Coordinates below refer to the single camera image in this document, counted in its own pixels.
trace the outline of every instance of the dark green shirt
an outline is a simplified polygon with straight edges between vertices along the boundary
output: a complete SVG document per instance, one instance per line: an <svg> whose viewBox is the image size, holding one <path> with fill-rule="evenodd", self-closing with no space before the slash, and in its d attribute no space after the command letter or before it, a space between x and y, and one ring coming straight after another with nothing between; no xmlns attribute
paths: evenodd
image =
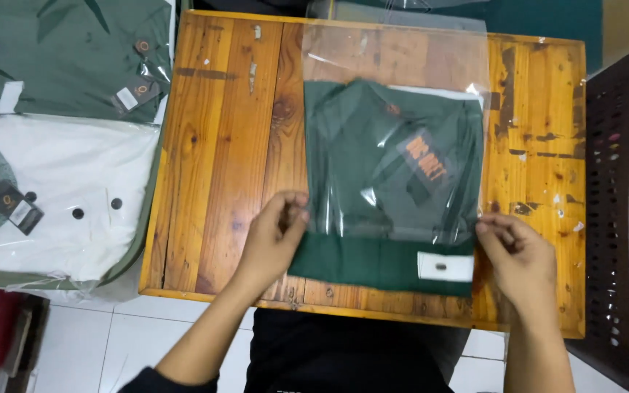
<svg viewBox="0 0 629 393"><path fill-rule="evenodd" d="M473 254L479 102L364 80L307 82L305 113L312 219L289 274L470 296L471 274L424 279L417 262L419 253Z"/></svg>
<svg viewBox="0 0 629 393"><path fill-rule="evenodd" d="M0 0L0 97L22 81L14 112L152 122L169 91L171 16L164 0ZM111 97L140 74L162 93L121 116Z"/></svg>

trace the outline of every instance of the person's right hand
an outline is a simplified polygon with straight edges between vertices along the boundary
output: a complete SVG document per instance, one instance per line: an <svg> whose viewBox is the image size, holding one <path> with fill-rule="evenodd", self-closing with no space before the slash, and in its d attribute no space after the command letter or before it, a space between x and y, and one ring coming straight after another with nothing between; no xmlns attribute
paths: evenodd
<svg viewBox="0 0 629 393"><path fill-rule="evenodd" d="M555 315L555 247L511 215L485 214L476 225L499 289L521 317Z"/></svg>

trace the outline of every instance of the wooden table surface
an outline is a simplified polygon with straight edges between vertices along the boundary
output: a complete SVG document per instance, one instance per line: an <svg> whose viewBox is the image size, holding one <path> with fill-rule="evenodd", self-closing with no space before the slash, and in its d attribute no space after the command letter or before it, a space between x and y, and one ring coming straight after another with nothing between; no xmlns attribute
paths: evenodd
<svg viewBox="0 0 629 393"><path fill-rule="evenodd" d="M321 61L306 57L303 64L303 31L308 32L306 37L330 38L320 39L321 45L305 39L306 48L339 56L357 69L336 76L332 69L322 68ZM347 38L336 40L342 32ZM439 87L439 81L446 80L448 87L458 87L481 73L482 61L486 69L488 58L486 78L492 100L491 110L485 112L482 208L518 215L555 245L562 332L565 337L582 338L583 43L471 36L351 22L185 12L140 293L210 301L232 276L249 222L261 207L279 190L307 190L303 73L307 78L334 75L344 82L363 75L390 85L427 87ZM444 55L459 51L472 61ZM480 253L476 253L473 286L472 299L463 299L286 276L264 293L257 306L506 331L510 307Z"/></svg>

